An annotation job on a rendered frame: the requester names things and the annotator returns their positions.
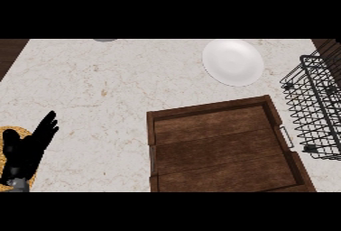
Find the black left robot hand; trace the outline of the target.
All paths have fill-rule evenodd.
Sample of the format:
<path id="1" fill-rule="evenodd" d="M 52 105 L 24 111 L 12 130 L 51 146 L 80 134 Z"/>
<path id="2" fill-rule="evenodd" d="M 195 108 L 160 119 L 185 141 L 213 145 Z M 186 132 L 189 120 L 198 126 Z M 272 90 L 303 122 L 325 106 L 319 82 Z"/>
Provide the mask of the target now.
<path id="1" fill-rule="evenodd" d="M 21 138 L 14 129 L 3 132 L 3 154 L 8 158 L 0 183 L 11 185 L 15 179 L 30 180 L 36 174 L 45 151 L 58 133 L 57 112 L 43 118 L 34 133 Z"/>

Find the brown wooden tray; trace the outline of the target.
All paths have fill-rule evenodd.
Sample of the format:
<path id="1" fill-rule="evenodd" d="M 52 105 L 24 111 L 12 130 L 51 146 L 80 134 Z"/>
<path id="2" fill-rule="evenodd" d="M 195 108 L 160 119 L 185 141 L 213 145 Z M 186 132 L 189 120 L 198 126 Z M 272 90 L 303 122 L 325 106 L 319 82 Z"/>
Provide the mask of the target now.
<path id="1" fill-rule="evenodd" d="M 154 192 L 313 192 L 271 96 L 147 113 Z"/>

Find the yellow woven placemat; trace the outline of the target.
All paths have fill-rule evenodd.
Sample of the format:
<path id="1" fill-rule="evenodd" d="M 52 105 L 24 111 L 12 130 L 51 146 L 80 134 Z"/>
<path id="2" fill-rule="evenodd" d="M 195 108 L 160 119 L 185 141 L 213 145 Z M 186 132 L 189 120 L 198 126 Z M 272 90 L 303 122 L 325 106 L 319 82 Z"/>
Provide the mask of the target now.
<path id="1" fill-rule="evenodd" d="M 30 180 L 34 176 L 30 136 L 21 139 L 20 133 L 11 128 L 3 132 L 3 154 L 8 160 L 0 176 L 0 183 L 9 186 L 8 181 L 20 178 L 27 179 L 30 184 Z"/>

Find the white plate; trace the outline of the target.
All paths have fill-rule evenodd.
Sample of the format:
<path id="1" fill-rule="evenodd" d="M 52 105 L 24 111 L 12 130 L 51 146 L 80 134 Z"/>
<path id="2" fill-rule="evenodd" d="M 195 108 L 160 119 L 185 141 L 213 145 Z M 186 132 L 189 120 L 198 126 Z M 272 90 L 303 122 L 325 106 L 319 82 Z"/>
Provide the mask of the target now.
<path id="1" fill-rule="evenodd" d="M 251 85 L 265 71 L 259 50 L 238 39 L 216 39 L 207 44 L 203 65 L 212 77 L 232 87 Z"/>

